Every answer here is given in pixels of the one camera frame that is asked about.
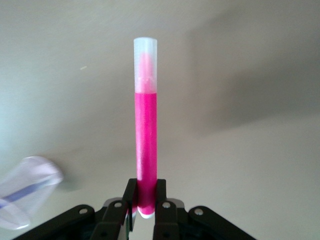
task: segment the gray surface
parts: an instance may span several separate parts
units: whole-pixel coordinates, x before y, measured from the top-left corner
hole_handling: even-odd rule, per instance
[[[318,0],[2,1],[0,174],[65,181],[32,227],[135,177],[133,39],[158,39],[158,176],[259,240],[320,239]],[[131,240],[152,239],[138,218]],[[1,229],[1,239],[26,230]]]

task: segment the marker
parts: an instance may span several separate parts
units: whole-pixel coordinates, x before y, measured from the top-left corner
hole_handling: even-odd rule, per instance
[[[134,39],[134,102],[138,211],[155,213],[157,185],[157,40]]]

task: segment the silver screw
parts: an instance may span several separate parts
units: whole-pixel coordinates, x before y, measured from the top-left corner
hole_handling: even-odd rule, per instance
[[[115,204],[114,204],[114,207],[115,208],[120,208],[122,206],[122,203],[121,202],[116,202]]]
[[[194,210],[194,213],[195,213],[196,215],[198,215],[198,216],[201,216],[201,215],[204,214],[204,211],[202,211],[200,208],[197,208],[197,209]]]
[[[170,204],[170,202],[165,201],[165,202],[162,204],[162,207],[164,207],[165,209],[168,209],[168,208],[171,207],[171,204]]]
[[[79,214],[86,214],[87,212],[88,212],[88,209],[82,208],[80,209]]]

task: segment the frosted white cap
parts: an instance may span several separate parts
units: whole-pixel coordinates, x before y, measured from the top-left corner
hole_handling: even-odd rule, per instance
[[[134,91],[157,92],[157,40],[138,37],[134,45]]]

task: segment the pink highlighter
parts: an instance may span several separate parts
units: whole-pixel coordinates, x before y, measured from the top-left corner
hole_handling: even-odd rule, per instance
[[[155,213],[157,185],[157,40],[134,39],[134,102],[138,211]]]

